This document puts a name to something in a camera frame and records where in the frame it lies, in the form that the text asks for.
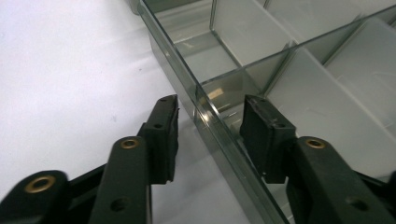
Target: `clear plastic container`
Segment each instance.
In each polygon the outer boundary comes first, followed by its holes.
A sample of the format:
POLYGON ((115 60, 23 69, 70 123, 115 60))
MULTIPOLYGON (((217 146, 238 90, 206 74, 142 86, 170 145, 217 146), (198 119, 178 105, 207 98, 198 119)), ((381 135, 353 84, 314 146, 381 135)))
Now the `clear plastic container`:
POLYGON ((239 136, 245 94, 268 97, 299 135, 330 141, 354 169, 382 179, 395 169, 396 89, 389 85, 396 69, 389 62, 396 45, 389 25, 396 6, 288 2, 202 0, 154 9, 141 0, 139 8, 154 54, 252 223, 292 222, 292 214, 284 186, 262 181, 239 136), (302 3, 314 17, 292 9, 302 3), (382 38, 389 43, 381 49, 382 38), (370 53, 359 55, 365 48, 370 53), (374 70, 356 65, 366 62, 374 70), (349 64, 355 70, 345 74, 349 64), (360 70, 380 74, 359 77, 360 70), (370 78, 378 79, 373 87, 354 87, 370 78))

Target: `white surface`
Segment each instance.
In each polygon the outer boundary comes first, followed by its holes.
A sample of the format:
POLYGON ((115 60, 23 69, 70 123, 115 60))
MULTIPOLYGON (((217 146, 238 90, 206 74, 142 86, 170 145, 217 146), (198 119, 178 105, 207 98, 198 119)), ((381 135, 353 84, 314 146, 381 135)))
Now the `white surface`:
MULTIPOLYGON (((0 199, 35 172, 72 179, 105 163, 173 93, 125 2, 2 1, 0 199)), ((154 187, 155 223, 247 223, 183 108, 179 122, 175 182, 154 187)))
POLYGON ((327 65, 337 81, 394 139, 395 57, 396 31, 379 19, 371 19, 327 65))
POLYGON ((395 140, 306 49, 296 51, 268 98, 297 134, 326 139, 352 169, 373 177, 395 170, 395 140))

